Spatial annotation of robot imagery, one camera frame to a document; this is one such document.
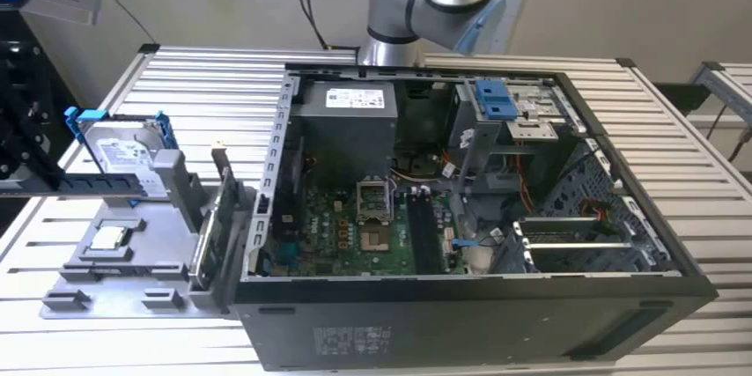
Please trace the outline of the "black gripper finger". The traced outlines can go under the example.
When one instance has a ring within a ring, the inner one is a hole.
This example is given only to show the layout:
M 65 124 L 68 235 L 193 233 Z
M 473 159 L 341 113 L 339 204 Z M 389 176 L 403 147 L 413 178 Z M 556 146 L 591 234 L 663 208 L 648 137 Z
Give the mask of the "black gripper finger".
M 52 142 L 44 132 L 49 125 L 49 113 L 39 110 L 36 101 L 11 101 L 12 194 L 47 194 L 60 188 L 63 169 L 49 156 Z

